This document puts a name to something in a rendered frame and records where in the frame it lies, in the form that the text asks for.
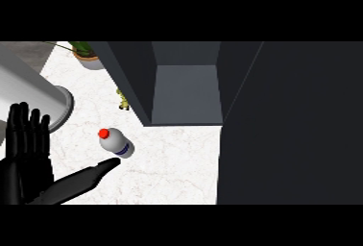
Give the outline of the dark grey cabinet door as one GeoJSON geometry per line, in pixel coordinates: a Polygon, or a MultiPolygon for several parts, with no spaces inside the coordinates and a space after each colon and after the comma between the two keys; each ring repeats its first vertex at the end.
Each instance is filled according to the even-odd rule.
{"type": "Polygon", "coordinates": [[[217,203],[363,204],[363,42],[267,42],[221,128],[217,203]]]}

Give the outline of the potted green plant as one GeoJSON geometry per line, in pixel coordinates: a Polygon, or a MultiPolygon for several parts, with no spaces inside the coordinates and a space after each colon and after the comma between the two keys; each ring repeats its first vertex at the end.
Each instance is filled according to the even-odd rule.
{"type": "Polygon", "coordinates": [[[103,68],[103,64],[100,62],[99,56],[94,54],[91,46],[85,41],[69,41],[71,47],[65,47],[63,45],[56,44],[54,42],[48,42],[47,44],[63,48],[71,51],[81,66],[88,70],[100,70],[103,68]]]}

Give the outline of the small yellow-green object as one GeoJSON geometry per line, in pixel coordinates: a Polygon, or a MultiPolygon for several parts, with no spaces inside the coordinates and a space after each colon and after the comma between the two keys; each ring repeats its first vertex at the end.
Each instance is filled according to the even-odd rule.
{"type": "Polygon", "coordinates": [[[127,98],[125,98],[122,92],[119,91],[119,89],[116,89],[116,94],[121,96],[119,109],[128,111],[128,102],[127,102],[127,98]]]}

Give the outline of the white cylindrical appliance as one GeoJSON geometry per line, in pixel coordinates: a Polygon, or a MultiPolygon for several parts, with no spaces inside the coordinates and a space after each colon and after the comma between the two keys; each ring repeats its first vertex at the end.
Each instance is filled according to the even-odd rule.
{"type": "Polygon", "coordinates": [[[50,133],[66,122],[74,110],[74,96],[63,86],[54,86],[40,73],[0,44],[0,121],[7,121],[13,103],[25,102],[31,109],[50,116],[50,133]]]}

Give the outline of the white bottle with red cap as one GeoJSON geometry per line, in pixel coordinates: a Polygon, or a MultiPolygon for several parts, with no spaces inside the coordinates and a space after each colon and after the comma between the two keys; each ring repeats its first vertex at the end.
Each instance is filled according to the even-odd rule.
{"type": "Polygon", "coordinates": [[[122,159],[127,159],[134,152],[134,145],[115,128],[100,129],[97,132],[102,148],[122,159]]]}

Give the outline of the dark grey open cabinet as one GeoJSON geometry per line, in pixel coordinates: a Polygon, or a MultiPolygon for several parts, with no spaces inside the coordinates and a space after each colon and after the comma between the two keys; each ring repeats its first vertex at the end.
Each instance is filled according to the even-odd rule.
{"type": "Polygon", "coordinates": [[[259,41],[94,41],[90,47],[141,124],[220,126],[259,41]]]}

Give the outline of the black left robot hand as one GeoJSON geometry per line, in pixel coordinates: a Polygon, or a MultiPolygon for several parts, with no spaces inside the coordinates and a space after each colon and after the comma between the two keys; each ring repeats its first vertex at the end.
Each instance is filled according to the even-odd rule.
{"type": "Polygon", "coordinates": [[[102,161],[54,180],[50,159],[50,116],[10,105],[6,156],[0,160],[0,205],[60,205],[93,190],[119,158],[102,161]]]}

